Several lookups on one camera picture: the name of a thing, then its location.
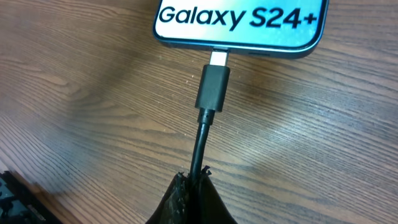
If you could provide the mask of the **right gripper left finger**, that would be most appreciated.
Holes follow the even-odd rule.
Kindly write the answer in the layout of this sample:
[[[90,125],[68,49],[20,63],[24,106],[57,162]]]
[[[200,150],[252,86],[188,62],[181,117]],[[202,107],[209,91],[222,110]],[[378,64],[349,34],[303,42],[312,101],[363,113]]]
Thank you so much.
[[[178,172],[146,224],[186,224],[189,197],[188,177]]]

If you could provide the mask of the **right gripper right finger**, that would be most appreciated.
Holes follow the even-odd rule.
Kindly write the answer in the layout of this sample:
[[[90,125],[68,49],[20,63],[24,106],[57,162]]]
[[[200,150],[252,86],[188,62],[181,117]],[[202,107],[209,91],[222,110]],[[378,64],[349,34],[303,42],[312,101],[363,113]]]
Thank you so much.
[[[194,223],[237,224],[213,185],[210,175],[210,167],[205,166],[195,181]]]

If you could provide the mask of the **Galaxy smartphone with blue screen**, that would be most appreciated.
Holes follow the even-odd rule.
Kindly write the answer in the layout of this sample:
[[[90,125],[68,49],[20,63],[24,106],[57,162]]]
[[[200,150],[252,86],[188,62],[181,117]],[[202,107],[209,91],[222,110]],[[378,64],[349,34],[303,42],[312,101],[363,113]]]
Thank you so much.
[[[161,0],[154,37],[165,45],[302,58],[325,28],[328,0]]]

